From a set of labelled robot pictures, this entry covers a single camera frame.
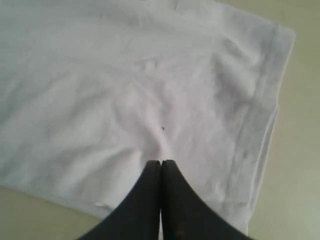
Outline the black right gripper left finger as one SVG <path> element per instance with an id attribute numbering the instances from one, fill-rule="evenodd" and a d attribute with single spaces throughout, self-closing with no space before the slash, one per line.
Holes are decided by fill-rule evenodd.
<path id="1" fill-rule="evenodd" d="M 157 240 L 160 226 L 161 163 L 147 161 L 125 199 L 81 240 Z"/>

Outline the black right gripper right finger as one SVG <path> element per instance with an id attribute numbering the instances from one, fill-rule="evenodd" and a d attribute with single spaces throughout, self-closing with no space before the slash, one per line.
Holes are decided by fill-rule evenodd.
<path id="1" fill-rule="evenodd" d="M 201 200 L 173 160 L 162 162 L 160 196 L 165 240 L 249 239 Z"/>

